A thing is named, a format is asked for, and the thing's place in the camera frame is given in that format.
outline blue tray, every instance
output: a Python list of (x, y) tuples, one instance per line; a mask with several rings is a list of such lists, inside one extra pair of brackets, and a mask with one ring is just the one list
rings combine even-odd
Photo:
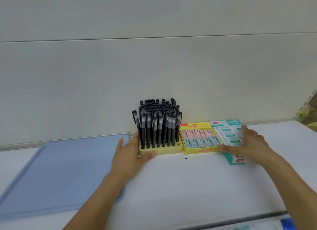
[(43, 145), (1, 194), (0, 220), (79, 209), (109, 173), (120, 138), (129, 141), (117, 135)]

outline left hand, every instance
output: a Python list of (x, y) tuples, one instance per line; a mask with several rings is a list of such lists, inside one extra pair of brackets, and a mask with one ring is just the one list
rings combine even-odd
[(150, 151), (143, 154), (142, 157), (138, 157), (138, 132), (134, 134), (133, 138), (124, 147), (122, 147), (122, 142), (123, 139), (121, 138), (118, 141), (117, 149), (112, 159), (110, 174), (116, 175), (125, 184), (136, 176), (146, 162), (156, 156), (156, 152)]

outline pen display stand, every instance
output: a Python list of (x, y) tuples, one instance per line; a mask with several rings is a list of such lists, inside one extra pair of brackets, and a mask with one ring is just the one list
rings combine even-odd
[(173, 153), (181, 153), (183, 150), (183, 143), (180, 140), (179, 142), (175, 142), (175, 146), (172, 146), (172, 144), (168, 147), (168, 146), (164, 146), (162, 147), (162, 144), (160, 147), (157, 147), (157, 145), (155, 144), (155, 147), (152, 148), (152, 145), (150, 146), (150, 148), (145, 148), (142, 149), (141, 146), (141, 141), (139, 140), (139, 153), (144, 154), (147, 153), (149, 151), (156, 151), (157, 155), (164, 155), (164, 154), (173, 154)]

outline right hand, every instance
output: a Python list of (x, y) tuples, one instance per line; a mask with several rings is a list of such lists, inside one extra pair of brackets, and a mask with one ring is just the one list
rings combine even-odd
[(220, 145), (219, 150), (225, 153), (231, 153), (243, 157), (254, 163), (264, 165), (274, 161), (280, 156), (272, 150), (262, 135), (256, 131), (248, 129), (242, 125), (243, 143), (239, 147)]

